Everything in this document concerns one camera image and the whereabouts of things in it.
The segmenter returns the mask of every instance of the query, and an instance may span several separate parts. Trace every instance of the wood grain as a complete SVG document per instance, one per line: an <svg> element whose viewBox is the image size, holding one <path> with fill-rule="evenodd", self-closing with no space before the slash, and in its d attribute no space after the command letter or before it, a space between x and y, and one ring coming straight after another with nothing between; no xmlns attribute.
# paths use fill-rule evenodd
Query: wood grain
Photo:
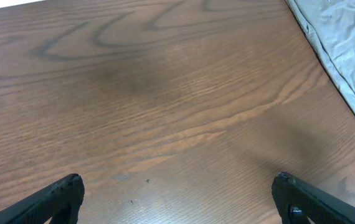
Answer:
<svg viewBox="0 0 355 224"><path fill-rule="evenodd" d="M0 210L76 172L80 223L275 223L281 170L355 205L355 117L283 1L0 9Z"/></svg>

